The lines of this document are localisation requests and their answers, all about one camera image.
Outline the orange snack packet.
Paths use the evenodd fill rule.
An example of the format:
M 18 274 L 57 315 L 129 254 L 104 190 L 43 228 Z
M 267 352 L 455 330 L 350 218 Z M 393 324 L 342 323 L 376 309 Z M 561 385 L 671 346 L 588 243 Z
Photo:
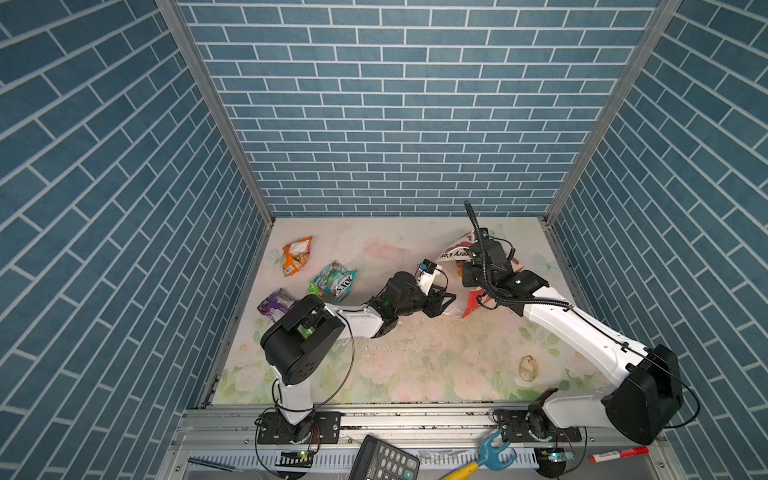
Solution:
M 313 237 L 305 237 L 286 244 L 283 247 L 282 269 L 285 276 L 299 272 L 308 262 Z

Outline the green chips bag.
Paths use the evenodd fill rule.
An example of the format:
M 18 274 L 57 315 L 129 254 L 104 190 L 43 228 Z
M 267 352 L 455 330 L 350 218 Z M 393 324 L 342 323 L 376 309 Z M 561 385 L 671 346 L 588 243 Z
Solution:
M 299 324 L 299 325 L 297 326 L 297 329 L 298 329 L 299 333 L 300 333 L 300 334 L 301 334 L 301 335 L 302 335 L 302 336 L 303 336 L 305 339 L 308 339 L 310 336 L 312 336 L 312 335 L 313 335 L 313 333 L 314 333 L 314 331 L 315 331 L 315 328 L 314 328 L 314 327 L 312 327 L 312 326 L 309 326 L 309 327 L 307 327 L 307 326 L 304 326 L 303 324 Z

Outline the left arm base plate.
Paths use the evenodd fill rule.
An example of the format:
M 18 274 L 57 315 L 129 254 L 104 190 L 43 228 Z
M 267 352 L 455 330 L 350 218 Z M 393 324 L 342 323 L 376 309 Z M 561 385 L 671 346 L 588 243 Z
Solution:
M 342 415 L 337 411 L 311 413 L 297 425 L 291 424 L 282 413 L 267 410 L 254 422 L 257 441 L 264 445 L 309 444 L 321 446 L 337 444 Z

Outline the purple snack packet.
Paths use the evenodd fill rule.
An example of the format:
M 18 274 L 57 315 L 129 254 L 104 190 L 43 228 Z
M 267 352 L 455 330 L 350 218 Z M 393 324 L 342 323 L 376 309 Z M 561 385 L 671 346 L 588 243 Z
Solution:
M 279 288 L 270 293 L 258 305 L 258 312 L 273 323 L 278 322 L 296 302 L 285 289 Z

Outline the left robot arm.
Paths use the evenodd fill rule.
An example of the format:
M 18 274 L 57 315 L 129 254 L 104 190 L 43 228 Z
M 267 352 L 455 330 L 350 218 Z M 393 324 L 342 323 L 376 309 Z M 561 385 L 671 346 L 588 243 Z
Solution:
M 339 306 L 308 294 L 297 301 L 260 340 L 276 376 L 272 387 L 275 409 L 268 416 L 279 443 L 301 443 L 322 432 L 316 410 L 329 401 L 312 400 L 310 377 L 341 339 L 379 338 L 400 318 L 423 313 L 442 315 L 456 300 L 446 286 L 395 273 L 376 295 L 361 306 Z

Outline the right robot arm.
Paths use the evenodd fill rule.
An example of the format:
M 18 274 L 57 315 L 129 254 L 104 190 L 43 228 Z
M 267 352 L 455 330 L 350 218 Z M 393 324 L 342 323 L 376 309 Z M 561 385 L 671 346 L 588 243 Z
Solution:
M 515 271 L 497 240 L 481 235 L 470 246 L 462 281 L 556 335 L 609 382 L 587 392 L 546 390 L 529 406 L 533 436 L 547 440 L 567 428 L 613 428 L 631 442 L 649 445 L 682 408 L 684 385 L 674 352 L 616 332 L 568 302 L 541 276 Z

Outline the green snack packet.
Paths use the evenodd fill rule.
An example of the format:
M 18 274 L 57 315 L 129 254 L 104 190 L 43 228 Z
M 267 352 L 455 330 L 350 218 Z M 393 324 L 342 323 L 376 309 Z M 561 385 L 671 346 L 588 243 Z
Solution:
M 312 279 L 307 293 L 326 302 L 338 303 L 348 296 L 356 276 L 356 270 L 349 270 L 339 262 L 333 261 Z

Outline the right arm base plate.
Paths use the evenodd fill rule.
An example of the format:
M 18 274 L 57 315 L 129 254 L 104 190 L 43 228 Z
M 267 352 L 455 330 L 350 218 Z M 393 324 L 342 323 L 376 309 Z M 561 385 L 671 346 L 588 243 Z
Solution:
M 502 430 L 502 439 L 509 442 L 565 442 L 582 440 L 579 428 L 557 428 L 540 413 L 529 410 L 496 409 L 491 419 Z

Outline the red white paper bag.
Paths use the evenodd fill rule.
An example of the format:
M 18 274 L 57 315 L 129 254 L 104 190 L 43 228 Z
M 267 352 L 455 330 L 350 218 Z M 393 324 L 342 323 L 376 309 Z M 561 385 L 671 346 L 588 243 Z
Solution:
M 436 263 L 447 273 L 448 279 L 458 284 L 456 301 L 445 310 L 445 315 L 453 318 L 466 318 L 481 307 L 478 298 L 484 290 L 466 275 L 472 269 L 470 247 L 475 242 L 475 232 L 467 232 L 450 244 L 436 259 Z

